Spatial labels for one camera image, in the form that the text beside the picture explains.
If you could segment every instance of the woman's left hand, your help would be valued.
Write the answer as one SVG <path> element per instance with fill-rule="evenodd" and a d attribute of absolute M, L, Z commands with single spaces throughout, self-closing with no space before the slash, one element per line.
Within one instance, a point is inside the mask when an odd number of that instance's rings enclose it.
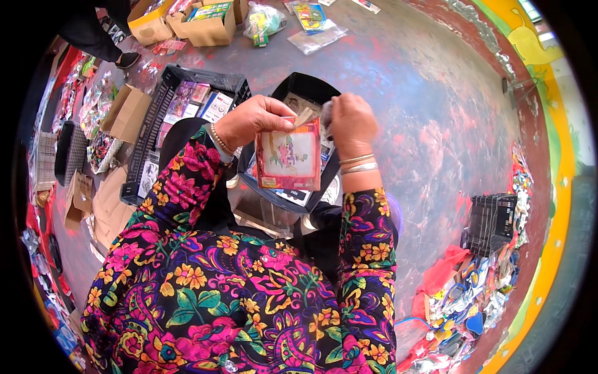
<path fill-rule="evenodd" d="M 214 130 L 229 149 L 249 144 L 261 130 L 289 132 L 295 126 L 282 118 L 296 117 L 288 106 L 273 98 L 257 95 L 245 101 L 214 124 Z"/>

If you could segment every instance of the black trousers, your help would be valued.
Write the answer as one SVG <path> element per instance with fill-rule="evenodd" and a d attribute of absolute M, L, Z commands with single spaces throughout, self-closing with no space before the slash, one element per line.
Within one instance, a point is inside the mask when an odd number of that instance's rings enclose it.
<path fill-rule="evenodd" d="M 168 165 L 170 160 L 206 123 L 208 121 L 201 118 L 185 118 L 170 128 L 160 150 L 160 170 Z M 210 193 L 210 198 L 197 220 L 195 229 L 212 231 L 219 235 L 230 235 L 231 231 L 237 231 L 263 240 L 270 240 L 271 237 L 260 229 L 237 224 L 228 201 L 226 180 L 227 178 L 220 178 L 216 188 Z M 307 235 L 301 235 L 301 220 L 298 220 L 295 223 L 294 237 L 288 241 L 289 245 L 298 248 L 303 256 L 313 258 L 315 265 L 333 284 L 337 280 L 336 268 L 339 264 L 338 242 L 342 214 L 341 206 L 320 201 L 310 214 L 310 221 L 317 230 Z"/>
<path fill-rule="evenodd" d="M 102 29 L 95 7 L 105 8 L 110 18 L 126 35 L 130 35 L 127 17 L 131 13 L 129 0 L 92 0 L 79 2 L 71 10 L 69 20 L 58 34 L 73 47 L 99 59 L 116 62 L 123 53 Z"/>

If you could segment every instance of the gold bracelet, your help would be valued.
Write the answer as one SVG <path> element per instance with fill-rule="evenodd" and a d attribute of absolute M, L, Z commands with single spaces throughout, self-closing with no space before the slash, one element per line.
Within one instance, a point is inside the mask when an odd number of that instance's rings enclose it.
<path fill-rule="evenodd" d="M 349 159 L 349 160 L 340 160 L 338 163 L 339 163 L 340 165 L 345 165 L 345 164 L 347 164 L 347 163 L 357 162 L 357 161 L 361 161 L 361 160 L 367 160 L 367 159 L 369 159 L 370 157 L 374 157 L 374 154 L 373 154 L 373 153 L 370 153 L 370 154 L 366 154 L 365 156 L 356 157 L 356 158 L 354 158 L 354 159 Z"/>
<path fill-rule="evenodd" d="M 341 170 L 340 174 L 348 174 L 348 173 L 357 173 L 358 171 L 368 171 L 368 170 L 377 170 L 378 163 L 377 162 L 368 162 L 364 163 L 363 165 L 354 166 L 349 169 Z"/>
<path fill-rule="evenodd" d="M 224 144 L 224 142 L 220 139 L 220 136 L 218 136 L 218 134 L 216 133 L 216 130 L 214 129 L 214 124 L 213 123 L 210 124 L 210 133 L 212 133 L 212 136 L 214 137 L 214 139 L 216 140 L 216 142 L 218 143 L 218 145 L 220 146 L 220 148 L 222 148 L 223 151 L 225 151 L 229 155 L 232 155 L 234 153 L 234 151 L 231 151 L 230 148 L 228 148 Z"/>

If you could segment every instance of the floral blouse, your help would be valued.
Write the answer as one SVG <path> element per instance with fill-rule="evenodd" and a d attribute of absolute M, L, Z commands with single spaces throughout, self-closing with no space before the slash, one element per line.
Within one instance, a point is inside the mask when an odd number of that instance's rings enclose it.
<path fill-rule="evenodd" d="M 81 317 L 107 373 L 394 373 L 382 188 L 344 195 L 338 292 L 284 240 L 193 230 L 225 165 L 202 128 L 114 239 Z"/>

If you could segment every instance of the black plastic crate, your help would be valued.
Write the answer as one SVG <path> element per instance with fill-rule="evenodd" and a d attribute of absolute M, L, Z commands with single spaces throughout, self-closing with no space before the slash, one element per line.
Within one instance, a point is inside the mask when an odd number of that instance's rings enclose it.
<path fill-rule="evenodd" d="M 318 105 L 323 105 L 333 96 L 340 95 L 340 92 L 333 86 L 330 86 L 328 83 L 318 78 L 312 77 L 311 75 L 298 72 L 292 73 L 285 80 L 283 80 L 282 83 L 278 85 L 274 93 L 270 95 L 270 97 L 283 101 L 289 92 L 292 92 L 297 96 L 300 96 L 305 100 Z M 239 157 L 239 165 L 237 167 L 237 174 L 239 175 L 239 178 L 241 178 L 245 184 L 250 186 L 253 190 L 266 198 L 272 204 L 284 210 L 299 214 L 311 213 L 313 208 L 316 207 L 316 204 L 322 198 L 322 195 L 324 195 L 326 192 L 326 188 L 328 188 L 328 185 L 330 185 L 330 182 L 334 179 L 334 176 L 340 169 L 340 164 L 338 163 L 338 152 L 335 149 L 328 163 L 326 164 L 326 167 L 321 173 L 320 190 L 314 191 L 312 193 L 305 206 L 299 206 L 278 196 L 274 190 L 270 190 L 268 188 L 259 188 L 258 183 L 245 174 L 245 171 L 247 170 L 249 162 L 251 161 L 251 157 L 254 153 L 254 142 L 251 142 L 243 147 L 243 151 Z"/>
<path fill-rule="evenodd" d="M 517 195 L 474 196 L 471 203 L 467 238 L 469 251 L 488 257 L 513 237 Z"/>
<path fill-rule="evenodd" d="M 160 125 L 166 116 L 166 110 L 182 81 L 208 83 L 210 86 L 233 97 L 232 110 L 237 105 L 251 97 L 249 84 L 244 75 L 220 74 L 211 71 L 181 68 L 176 64 L 168 64 L 162 72 L 162 79 L 158 85 L 144 122 L 139 129 L 139 136 L 129 159 L 129 173 L 127 181 L 120 188 L 120 200 L 128 205 L 139 206 L 143 198 L 137 196 L 139 183 L 143 174 L 144 161 L 150 151 L 155 151 L 156 140 Z"/>

